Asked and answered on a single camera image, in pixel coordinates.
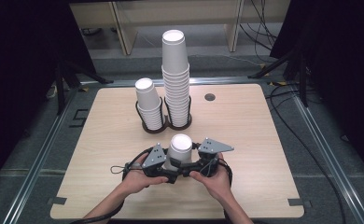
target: tall cup stack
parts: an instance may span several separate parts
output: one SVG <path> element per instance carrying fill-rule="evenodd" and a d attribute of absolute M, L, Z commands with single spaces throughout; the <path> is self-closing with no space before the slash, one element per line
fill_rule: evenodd
<path fill-rule="evenodd" d="M 162 118 L 161 98 L 150 78 L 144 77 L 135 82 L 138 112 L 151 131 L 160 129 L 165 119 Z"/>
<path fill-rule="evenodd" d="M 162 77 L 165 102 L 172 125 L 183 127 L 189 119 L 189 62 L 185 36 L 169 30 L 162 35 Z"/>

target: stack of paper cups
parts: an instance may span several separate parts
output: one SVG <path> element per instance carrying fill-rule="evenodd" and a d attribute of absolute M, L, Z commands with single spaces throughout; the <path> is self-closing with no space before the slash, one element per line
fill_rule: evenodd
<path fill-rule="evenodd" d="M 178 168 L 171 165 L 170 159 L 176 159 L 181 163 L 191 162 L 191 139 L 182 133 L 176 134 L 171 140 L 168 147 L 167 158 L 164 163 L 164 168 L 167 170 L 177 171 Z"/>
<path fill-rule="evenodd" d="M 162 77 L 165 102 L 172 125 L 183 127 L 189 121 L 189 62 L 185 36 L 170 30 L 162 35 Z"/>
<path fill-rule="evenodd" d="M 165 119 L 161 117 L 161 99 L 153 81 L 147 77 L 139 79 L 135 82 L 135 92 L 138 99 L 138 112 L 143 122 L 149 130 L 157 131 L 162 127 Z"/>

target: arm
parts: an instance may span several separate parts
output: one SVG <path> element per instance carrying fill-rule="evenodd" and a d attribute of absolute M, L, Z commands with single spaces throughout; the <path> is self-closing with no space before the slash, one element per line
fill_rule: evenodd
<path fill-rule="evenodd" d="M 137 162 L 142 163 L 147 154 L 142 155 Z M 95 206 L 84 218 L 98 217 L 115 210 L 127 196 L 137 193 L 149 185 L 159 185 L 167 182 L 167 177 L 147 177 L 142 170 L 131 170 L 124 180 L 115 187 L 97 206 Z M 108 220 L 95 222 L 105 224 Z"/>
<path fill-rule="evenodd" d="M 190 176 L 205 185 L 209 194 L 225 209 L 232 223 L 253 224 L 231 192 L 229 176 L 225 167 L 218 165 L 217 173 L 211 177 L 205 177 L 195 171 L 190 172 Z"/>

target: cup rim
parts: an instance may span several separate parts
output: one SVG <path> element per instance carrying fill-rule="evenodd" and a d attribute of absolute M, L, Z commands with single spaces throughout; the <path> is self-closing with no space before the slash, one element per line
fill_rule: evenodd
<path fill-rule="evenodd" d="M 175 145 L 174 145 L 174 140 L 177 138 L 177 137 L 183 137 L 183 138 L 186 138 L 186 140 L 189 140 L 190 141 L 190 146 L 188 148 L 177 148 Z M 171 139 L 171 143 L 170 143 L 170 147 L 173 148 L 173 150 L 175 151 L 178 151 L 180 153 L 187 153 L 191 150 L 191 147 L 192 147 L 192 141 L 191 141 L 191 138 L 183 133 L 178 133 L 176 135 L 173 136 L 173 138 Z"/>
<path fill-rule="evenodd" d="M 137 87 L 137 83 L 140 82 L 140 81 L 144 81 L 144 80 L 150 81 L 151 85 L 149 87 L 147 87 L 146 89 L 139 89 Z M 150 79 L 150 78 L 148 78 L 148 77 L 141 77 L 141 78 L 139 78 L 138 80 L 135 81 L 135 85 L 134 86 L 135 86 L 135 90 L 138 91 L 138 92 L 140 92 L 140 93 L 144 93 L 144 92 L 151 91 L 155 87 L 155 85 L 153 83 L 153 80 Z"/>
<path fill-rule="evenodd" d="M 171 33 L 178 33 L 179 35 L 182 35 L 182 37 L 180 37 L 179 39 L 175 40 L 175 41 L 172 41 L 172 40 L 167 40 L 166 36 L 171 34 Z M 166 32 L 164 32 L 161 36 L 162 38 L 162 42 L 164 44 L 168 44 L 168 45 L 178 45 L 178 44 L 181 44 L 182 42 L 185 41 L 185 34 L 180 31 L 180 30 L 168 30 Z"/>

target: small hole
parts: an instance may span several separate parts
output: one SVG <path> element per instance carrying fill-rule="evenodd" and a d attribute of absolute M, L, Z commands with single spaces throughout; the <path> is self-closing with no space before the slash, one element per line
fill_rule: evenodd
<path fill-rule="evenodd" d="M 212 94 L 212 93 L 207 93 L 205 96 L 204 96 L 205 100 L 207 101 L 214 101 L 215 100 L 215 95 Z"/>

